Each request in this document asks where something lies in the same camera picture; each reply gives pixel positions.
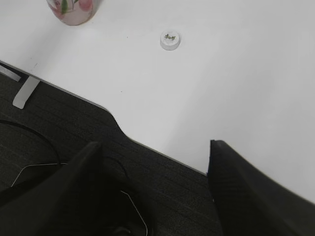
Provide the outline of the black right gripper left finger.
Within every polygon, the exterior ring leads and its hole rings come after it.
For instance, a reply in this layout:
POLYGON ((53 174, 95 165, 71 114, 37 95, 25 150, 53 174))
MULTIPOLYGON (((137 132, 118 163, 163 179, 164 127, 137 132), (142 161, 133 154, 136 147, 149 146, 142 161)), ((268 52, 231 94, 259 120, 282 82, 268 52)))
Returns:
POLYGON ((3 236, 152 236, 155 224, 129 184, 108 175, 91 142, 52 174, 0 194, 3 236))

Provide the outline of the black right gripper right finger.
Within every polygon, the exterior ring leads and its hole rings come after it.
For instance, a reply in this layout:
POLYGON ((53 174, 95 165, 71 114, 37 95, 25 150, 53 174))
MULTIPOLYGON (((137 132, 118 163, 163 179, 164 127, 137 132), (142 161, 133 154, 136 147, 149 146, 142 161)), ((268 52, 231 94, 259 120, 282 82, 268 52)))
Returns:
POLYGON ((315 205, 267 177, 224 141, 210 142, 207 178, 225 236, 315 234, 315 205))

